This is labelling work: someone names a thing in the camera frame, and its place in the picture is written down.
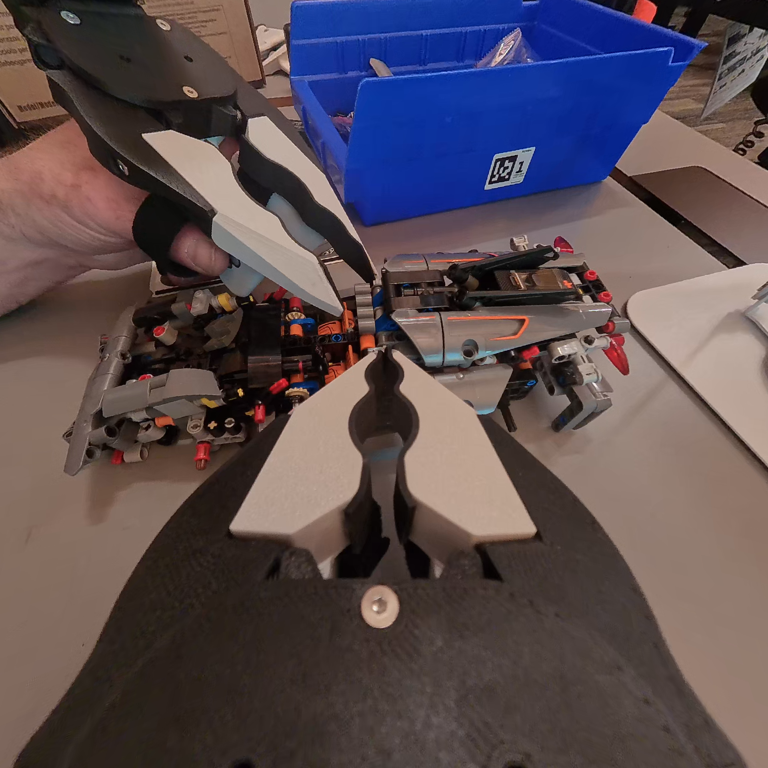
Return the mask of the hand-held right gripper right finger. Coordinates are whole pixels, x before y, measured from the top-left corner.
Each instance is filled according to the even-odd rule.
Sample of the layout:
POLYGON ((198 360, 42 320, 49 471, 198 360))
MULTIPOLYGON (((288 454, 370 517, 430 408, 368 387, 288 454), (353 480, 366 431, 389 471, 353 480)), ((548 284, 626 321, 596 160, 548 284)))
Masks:
POLYGON ((530 539, 537 529, 475 410, 400 352, 399 393, 414 407, 405 481, 416 508, 408 538, 437 562, 477 544, 530 539))

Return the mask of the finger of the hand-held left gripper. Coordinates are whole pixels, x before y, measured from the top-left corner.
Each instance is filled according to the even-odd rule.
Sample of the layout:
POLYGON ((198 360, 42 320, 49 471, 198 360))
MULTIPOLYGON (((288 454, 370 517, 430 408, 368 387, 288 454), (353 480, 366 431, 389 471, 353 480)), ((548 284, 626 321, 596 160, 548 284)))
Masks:
POLYGON ((342 314, 342 304, 315 255, 294 241, 277 216, 250 198, 216 147, 172 130, 143 138, 214 208, 211 238, 234 259, 220 275, 231 293, 244 296, 269 279, 314 307, 342 314))
POLYGON ((364 281, 376 269, 344 206, 306 142, 288 124, 285 133, 269 117, 250 118, 240 138, 244 184, 271 193, 266 204, 289 234, 316 256, 333 250, 364 281))

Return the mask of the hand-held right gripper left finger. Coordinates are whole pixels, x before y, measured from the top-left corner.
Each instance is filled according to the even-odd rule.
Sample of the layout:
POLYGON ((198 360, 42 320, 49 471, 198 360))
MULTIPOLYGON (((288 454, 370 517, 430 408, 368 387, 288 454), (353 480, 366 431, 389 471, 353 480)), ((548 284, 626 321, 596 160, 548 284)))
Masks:
POLYGON ((230 524, 233 536, 283 542, 317 560, 363 550, 375 524, 350 417, 382 357, 365 356, 292 412, 230 524))

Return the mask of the grey lego car model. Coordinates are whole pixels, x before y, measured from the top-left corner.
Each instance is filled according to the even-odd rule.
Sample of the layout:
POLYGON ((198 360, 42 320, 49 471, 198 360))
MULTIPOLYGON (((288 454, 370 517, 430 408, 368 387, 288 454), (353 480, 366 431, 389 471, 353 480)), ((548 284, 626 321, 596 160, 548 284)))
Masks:
POLYGON ((612 406, 592 354, 623 376, 629 320, 598 273, 566 264, 562 237, 510 251, 400 254, 380 280, 356 284, 334 317, 279 286, 237 296, 203 282, 155 291, 102 335, 99 361, 63 434, 64 472, 106 454, 142 462, 151 446, 191 444, 204 470, 221 446, 249 441, 370 352, 398 351, 479 415, 509 411, 541 383, 568 406, 555 432, 580 429, 612 406))

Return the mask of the person's left hand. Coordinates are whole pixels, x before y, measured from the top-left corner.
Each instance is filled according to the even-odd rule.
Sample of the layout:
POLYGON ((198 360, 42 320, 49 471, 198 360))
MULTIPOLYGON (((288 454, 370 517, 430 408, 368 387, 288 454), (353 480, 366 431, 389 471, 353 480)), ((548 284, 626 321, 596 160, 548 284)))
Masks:
POLYGON ((132 224, 148 194, 103 168, 74 120, 1 160, 1 315, 90 270, 149 261, 132 224))

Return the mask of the white plastic part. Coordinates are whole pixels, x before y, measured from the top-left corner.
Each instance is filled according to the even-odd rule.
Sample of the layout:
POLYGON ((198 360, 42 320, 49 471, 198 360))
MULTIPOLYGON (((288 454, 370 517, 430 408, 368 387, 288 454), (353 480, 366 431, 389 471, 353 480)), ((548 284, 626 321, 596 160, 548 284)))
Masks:
POLYGON ((279 72, 290 74, 288 53, 289 33, 284 28, 255 27, 256 44, 265 76, 279 72))

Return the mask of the cardboard box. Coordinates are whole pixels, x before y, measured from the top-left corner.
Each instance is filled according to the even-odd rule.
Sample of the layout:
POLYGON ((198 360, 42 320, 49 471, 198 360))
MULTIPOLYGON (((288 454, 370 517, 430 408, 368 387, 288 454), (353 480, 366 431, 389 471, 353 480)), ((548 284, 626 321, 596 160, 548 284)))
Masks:
MULTIPOLYGON (((245 1, 139 1, 147 14, 178 22, 221 54, 248 82, 261 82, 263 72, 245 1)), ((44 73, 33 63, 28 44, 1 3, 1 109, 17 126, 22 122, 62 116, 44 73)))

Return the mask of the blue plastic bin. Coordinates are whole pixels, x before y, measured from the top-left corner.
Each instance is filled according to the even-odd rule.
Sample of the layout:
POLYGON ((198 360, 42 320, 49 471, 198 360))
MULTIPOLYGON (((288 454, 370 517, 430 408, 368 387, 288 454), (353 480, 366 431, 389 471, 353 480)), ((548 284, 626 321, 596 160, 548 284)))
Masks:
POLYGON ((602 181, 704 46, 593 2, 294 2, 290 76, 371 226, 602 181), (541 61, 476 68, 516 27, 541 61))

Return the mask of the clear plastic bag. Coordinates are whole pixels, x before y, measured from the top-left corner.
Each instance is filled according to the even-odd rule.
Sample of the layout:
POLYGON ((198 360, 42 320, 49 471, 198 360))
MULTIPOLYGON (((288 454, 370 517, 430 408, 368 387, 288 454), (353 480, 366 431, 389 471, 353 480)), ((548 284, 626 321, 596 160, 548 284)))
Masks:
POLYGON ((476 68, 496 68, 513 64, 530 64, 540 62, 541 58, 533 50, 523 35, 520 27, 507 33, 488 53, 476 64, 476 68))

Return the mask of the white mat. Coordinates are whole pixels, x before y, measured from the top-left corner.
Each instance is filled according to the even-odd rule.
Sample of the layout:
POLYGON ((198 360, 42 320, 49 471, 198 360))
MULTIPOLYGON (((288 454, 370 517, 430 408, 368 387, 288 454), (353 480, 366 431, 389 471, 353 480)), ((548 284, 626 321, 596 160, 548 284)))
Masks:
POLYGON ((744 309, 766 282, 751 264, 632 295, 634 328, 767 464, 766 336, 744 309))

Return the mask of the printed leaflet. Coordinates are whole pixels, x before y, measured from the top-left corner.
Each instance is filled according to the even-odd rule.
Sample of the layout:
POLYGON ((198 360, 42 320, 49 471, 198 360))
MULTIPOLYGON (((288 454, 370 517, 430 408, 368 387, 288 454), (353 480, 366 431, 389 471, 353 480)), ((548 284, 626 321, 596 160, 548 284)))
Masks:
POLYGON ((729 22, 724 46, 701 119, 709 117, 751 86, 767 59, 767 31, 748 24, 729 22))

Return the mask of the white metal bracket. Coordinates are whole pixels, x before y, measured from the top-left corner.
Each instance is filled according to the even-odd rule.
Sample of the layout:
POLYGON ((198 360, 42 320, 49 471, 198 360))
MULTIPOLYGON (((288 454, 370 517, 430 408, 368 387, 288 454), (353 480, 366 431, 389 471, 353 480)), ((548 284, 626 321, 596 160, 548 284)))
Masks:
POLYGON ((743 312, 744 317, 749 319, 766 337, 768 334, 767 293, 768 286, 765 282, 752 296, 752 303, 743 312))

